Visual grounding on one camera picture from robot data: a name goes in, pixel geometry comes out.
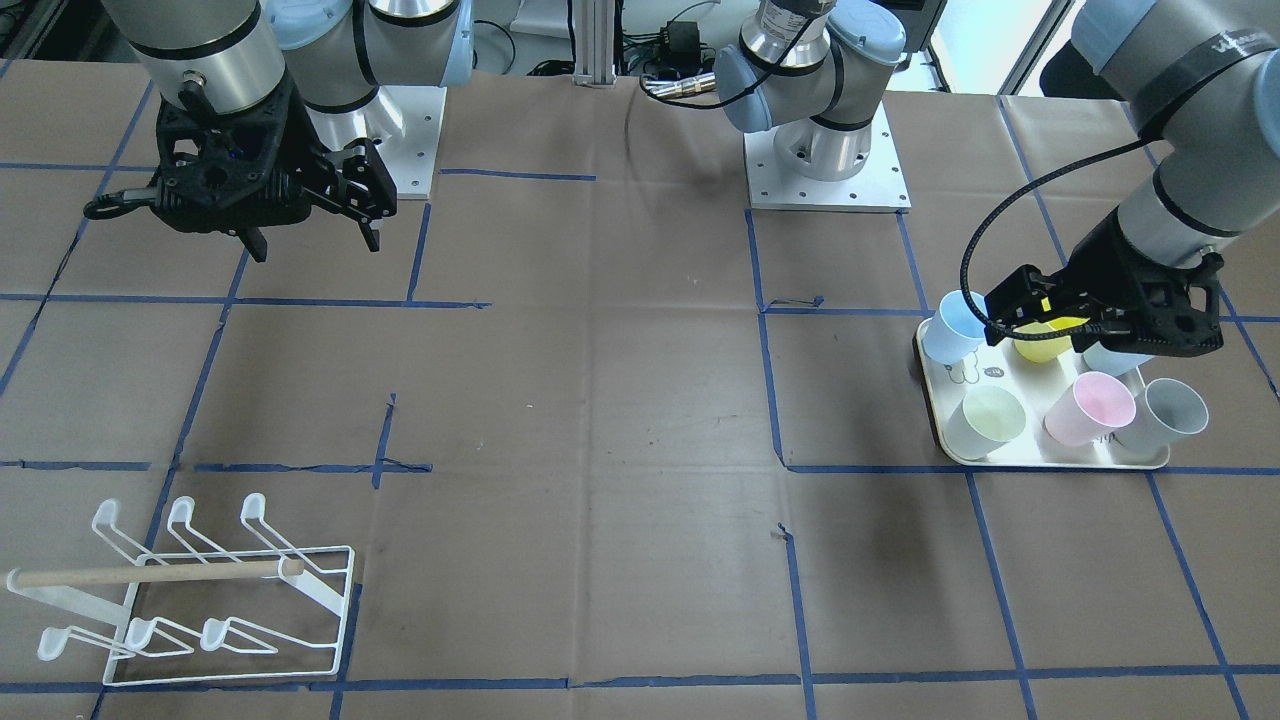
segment table surface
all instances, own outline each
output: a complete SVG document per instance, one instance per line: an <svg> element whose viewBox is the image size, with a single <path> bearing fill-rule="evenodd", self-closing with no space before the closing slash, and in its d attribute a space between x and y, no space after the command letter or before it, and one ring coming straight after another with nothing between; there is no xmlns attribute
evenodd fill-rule
<svg viewBox="0 0 1280 720"><path fill-rule="evenodd" d="M1161 471L972 473L920 392L972 229L1132 138L1123 105L891 94L910 213L753 213L722 114L481 74L381 252L316 211L257 265L81 219L148 178L140 69L0 73L0 569L110 564L105 497L244 543L260 491L360 582L296 692L104 697L102 651L35 657L72 619L5 594L0 715L1280 715L1280 223L1228 252L1226 348L1144 369L1212 413ZM1059 266L1164 151L1024 199L975 287Z"/></svg>

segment tray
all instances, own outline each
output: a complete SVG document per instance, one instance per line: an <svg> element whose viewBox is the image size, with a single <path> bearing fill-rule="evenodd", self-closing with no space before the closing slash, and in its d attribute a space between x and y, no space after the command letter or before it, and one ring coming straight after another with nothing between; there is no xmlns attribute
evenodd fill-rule
<svg viewBox="0 0 1280 720"><path fill-rule="evenodd" d="M1037 364L1019 355L1012 342L1001 342L996 347L978 347L956 365L942 365L929 360L920 347L929 322L924 320L915 331L915 351L924 375L924 395L933 416L938 446L956 462L979 468L1016 465L1115 470L1155 470L1169 462L1169 446L1161 447L1155 456L1143 456L1115 442L1112 436L1083 447L1066 447L1044 432L1044 414L1075 378L1088 372L1078 352L1064 352L1052 361ZM1146 387L1139 370L1130 370L1119 379L1134 395ZM951 451L943 433L965 392L979 384L1002 387L1014 393L1027 409L1027 429L986 457L965 460Z"/></svg>

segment plastic cup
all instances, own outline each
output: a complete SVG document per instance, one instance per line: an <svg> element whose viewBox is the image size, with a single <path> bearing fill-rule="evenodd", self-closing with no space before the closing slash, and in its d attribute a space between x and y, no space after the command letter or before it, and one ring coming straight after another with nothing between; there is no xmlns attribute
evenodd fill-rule
<svg viewBox="0 0 1280 720"><path fill-rule="evenodd" d="M1027 429L1027 411L1011 392L979 386L965 393L942 434L947 447L965 460L978 460Z"/></svg>
<svg viewBox="0 0 1280 720"><path fill-rule="evenodd" d="M1138 395L1138 416L1116 430L1116 442L1143 455L1189 438L1208 427L1208 406L1198 392L1172 378L1157 378Z"/></svg>
<svg viewBox="0 0 1280 720"><path fill-rule="evenodd" d="M1133 421L1129 388L1106 373L1083 373L1044 415L1050 437L1068 447L1088 445Z"/></svg>
<svg viewBox="0 0 1280 720"><path fill-rule="evenodd" d="M1047 323L1032 323L1029 325L1023 325L1018 328L1018 332L1034 334L1052 331L1065 331L1066 328L1074 328L1075 325L1083 325L1085 322L1087 320L1084 318L1057 318ZM1071 337L1068 336L1055 340L1015 340L1014 350L1032 363L1048 363L1068 350L1071 350Z"/></svg>
<svg viewBox="0 0 1280 720"><path fill-rule="evenodd" d="M1138 365L1142 365L1152 357L1153 355L1107 350L1106 347L1102 347L1101 342L1093 343L1083 354L1084 364L1088 365L1091 370L1097 370L1117 378L1129 370L1138 368Z"/></svg>
<svg viewBox="0 0 1280 720"><path fill-rule="evenodd" d="M987 311L987 300L982 295L970 292L969 296L983 313ZM942 297L942 302L938 302L938 311L929 320L929 327L924 328L920 347L931 360L954 365L986 342L984 329L982 322L965 305L960 291L952 290Z"/></svg>

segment white drying rack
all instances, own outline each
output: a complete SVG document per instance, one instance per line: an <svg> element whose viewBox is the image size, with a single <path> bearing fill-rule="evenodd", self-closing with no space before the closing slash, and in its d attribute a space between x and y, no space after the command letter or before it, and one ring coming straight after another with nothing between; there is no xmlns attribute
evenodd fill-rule
<svg viewBox="0 0 1280 720"><path fill-rule="evenodd" d="M113 628L109 635L79 625L45 628L36 656L44 661L56 660L69 641L78 641L109 651L102 673L105 685L145 685L159 683L184 683L197 680L236 680L250 678L282 678L302 675L333 675L342 660L342 646L347 635L347 612L351 607L352 569L356 552L351 546L296 547L266 523L266 498L262 493L250 493L241 506L241 525L266 546L265 550L230 551L191 527L196 501L179 497L169 510L165 524L169 534L186 552L152 552L116 527L120 503L105 500L93 514L93 533L131 562L127 568L91 568L83 570L24 571L15 568L5 577L9 592L37 600L46 605L74 612L90 620L106 623ZM211 550L198 551L193 541ZM344 557L342 566L325 569L316 564L320 555ZM328 577L342 583L342 593L333 589ZM310 642L238 616L209 618L200 630L155 616L150 620L133 616L138 587L143 583L178 580L230 580L257 579L283 582L305 597L324 607L337 618L332 639ZM115 603L74 585L127 584L124 602ZM160 650L152 644L161 646ZM236 655L278 655L288 644L310 652L332 653L326 669L271 670L264 673L193 673L177 676L116 680L116 665L122 660L178 657L202 652L230 652Z"/></svg>

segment wooden dowel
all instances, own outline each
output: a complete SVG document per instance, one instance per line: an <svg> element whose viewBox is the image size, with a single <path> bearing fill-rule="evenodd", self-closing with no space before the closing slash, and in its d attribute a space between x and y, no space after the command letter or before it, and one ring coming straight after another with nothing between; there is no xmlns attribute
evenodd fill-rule
<svg viewBox="0 0 1280 720"><path fill-rule="evenodd" d="M242 578L274 578L278 570L284 577L302 574L302 561L291 557L280 568L278 560L247 562L215 562L191 565L143 565L138 568L84 568L79 570L22 570L14 578L14 588L46 588L50 585L114 585L128 583L172 583L180 580L234 580Z"/></svg>

